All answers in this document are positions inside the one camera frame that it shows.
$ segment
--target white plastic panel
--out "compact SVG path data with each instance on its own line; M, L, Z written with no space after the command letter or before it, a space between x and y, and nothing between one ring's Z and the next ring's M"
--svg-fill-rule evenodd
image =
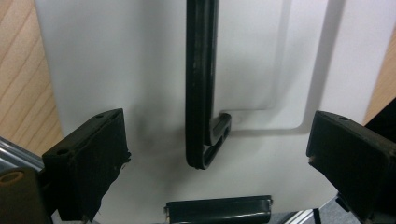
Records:
M233 131L293 129L304 119L327 1L223 2L215 114Z
M219 22L221 29L230 30L237 26L227 24L227 9L228 13L235 10L236 2L226 3L220 2ZM262 115L257 121L250 115L243 118L240 123L246 128L240 130L250 131L231 132L209 169L198 171L187 165L184 152L185 1L36 1L64 133L71 133L94 114L124 108L133 157L103 199L96 216L100 223L163 222L163 207L171 201L270 194L275 200L273 211L284 212L318 207L335 195L326 178L307 163L310 122L317 109L362 121L394 27L396 2L274 0L256 2L260 7L251 14L250 3L239 4L245 8L246 19L262 16L261 10L272 16L271 21L282 15L276 24L266 24L265 19L254 22L262 21L261 34L266 34L265 27L275 27L272 32L280 35L286 23L285 38L278 41L289 44L276 44L269 50L277 54L281 48L281 57L257 54L275 71L260 76L274 78L274 98L265 94L256 99L267 91L267 84L258 82L254 90L262 90L248 91L254 95L252 101L222 105L220 93L230 89L224 90L221 83L230 75L221 72L228 67L221 68L221 64L253 67L257 74L264 67L250 54L256 52L254 44L239 59L236 52L242 47L228 49L233 53L230 57L239 62L227 62L221 51L236 38L219 41L223 63L218 63L215 107L218 112L251 106L273 114L264 128L263 122L255 124ZM315 29L307 31L308 24L315 24ZM223 32L220 30L219 38L226 37ZM268 47L266 42L258 42L258 46ZM249 100L239 94L233 99Z

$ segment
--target white surface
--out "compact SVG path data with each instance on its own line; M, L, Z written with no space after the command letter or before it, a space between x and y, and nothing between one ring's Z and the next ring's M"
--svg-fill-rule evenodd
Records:
M227 8L233 7L231 2L226 3L220 2L220 25L236 29L238 26L225 20ZM245 1L238 3L248 8ZM271 18L279 23L267 24L260 12L269 11L263 8L255 9L247 18L260 16L261 19L253 21L255 25L262 22L263 27L277 29L274 32L285 35L284 46L276 44L269 50L275 61L267 64L265 59L270 54L261 58L266 67L273 66L274 73L264 74L273 77L276 86L257 90L260 82L252 85L254 91L246 90L253 94L254 100L250 102L254 110L270 110L280 105L291 110L273 127L248 127L269 130L231 132L209 169L198 171L187 165L184 152L185 2L36 0L64 133L72 132L94 114L124 108L133 159L103 199L100 214L96 216L99 222L162 222L163 207L170 201L270 194L275 200L273 211L283 212L318 207L335 194L328 181L307 164L305 148L310 122L316 109L362 121L396 20L396 2L330 1L326 6L323 1L304 0L268 4L274 7ZM323 22L306 18L321 15L323 20L325 10L319 40L315 32ZM299 13L305 20L290 19ZM317 34L316 43L310 42L312 36L299 33L300 26L306 31L307 22L315 24L316 31L312 32ZM281 32L285 23L286 34ZM235 40L229 42L235 43L238 36L231 37ZM234 103L218 104L222 98L219 93L229 91L221 87L222 80L227 81L228 76L221 69L233 64L237 65L236 74L251 67L262 74L265 68L253 56L268 46L258 44L257 51L252 50L255 43L249 44L252 54L241 52L243 56L232 54L230 49L230 57L241 57L236 62L227 62L226 54L220 59L224 67L218 66L218 111L232 104L235 104L229 107L232 110L250 106L249 102L239 102L249 96L241 95L241 98L239 94L229 98ZM222 49L227 48L219 44L219 50ZM232 87L235 89L237 83L229 84L235 85ZM239 88L246 88L248 80L243 83ZM283 91L278 91L279 88L287 91L297 88L302 94L280 94ZM262 92L271 91L275 99L265 94L260 101ZM270 120L279 114L274 113ZM302 120L303 124L295 129L287 129L294 125L283 125L295 120ZM255 119L242 121L255 123Z

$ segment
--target wood grain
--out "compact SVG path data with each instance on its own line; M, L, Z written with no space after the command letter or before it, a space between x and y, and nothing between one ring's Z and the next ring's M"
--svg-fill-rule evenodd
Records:
M62 139L33 0L0 1L0 136L37 155Z
M396 29L388 45L388 51L381 72L375 84L375 90L367 110L364 123L370 121L396 97Z

